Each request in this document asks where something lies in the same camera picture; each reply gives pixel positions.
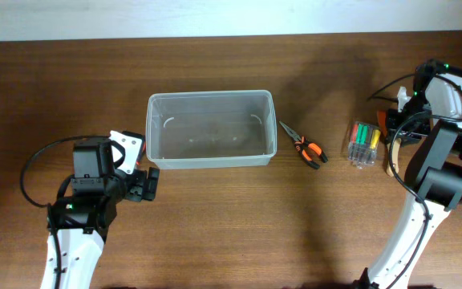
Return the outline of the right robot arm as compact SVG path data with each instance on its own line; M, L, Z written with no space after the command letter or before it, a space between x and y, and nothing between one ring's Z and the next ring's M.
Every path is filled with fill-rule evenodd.
M395 230L354 288L407 288L431 236L462 204L462 68L429 59L409 76L412 95L400 88L377 127L357 122L351 131L350 159L368 164L384 142L387 174L406 190Z

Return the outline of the orange scraper with wooden handle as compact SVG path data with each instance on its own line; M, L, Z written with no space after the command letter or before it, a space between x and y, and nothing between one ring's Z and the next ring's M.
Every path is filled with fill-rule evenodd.
M395 143L391 144L391 136L388 134L387 129L387 112L386 111L377 111L377 121L380 128L380 131L384 137L384 144L387 148L387 160L392 160L395 172L399 172L399 149L401 146L401 139L396 138ZM387 164L386 173L388 176L393 177L394 171L391 169L391 166Z

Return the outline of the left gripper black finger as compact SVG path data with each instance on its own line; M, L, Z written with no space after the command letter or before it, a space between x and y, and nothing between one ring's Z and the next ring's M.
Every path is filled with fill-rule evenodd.
M123 134L125 136L130 136L133 140L138 141L139 153L138 153L138 157L136 158L136 165L139 165L140 162L142 161L142 158L144 156L144 151L146 148L145 135L142 135L136 132L130 132L130 131L123 131Z
M150 167L142 187L142 199L153 201L156 198L157 186L160 178L160 170Z

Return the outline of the clear case of screwdrivers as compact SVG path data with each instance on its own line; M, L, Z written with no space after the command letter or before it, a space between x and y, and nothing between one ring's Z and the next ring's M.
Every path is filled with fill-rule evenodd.
M359 169L373 166L381 137L378 127L356 121L351 130L347 158Z

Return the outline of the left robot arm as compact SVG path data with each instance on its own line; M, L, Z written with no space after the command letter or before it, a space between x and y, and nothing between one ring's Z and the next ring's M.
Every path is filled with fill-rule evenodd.
M74 172L47 206L47 260L43 288L88 288L122 200L153 201L156 168L140 170L145 137L112 131L74 139Z

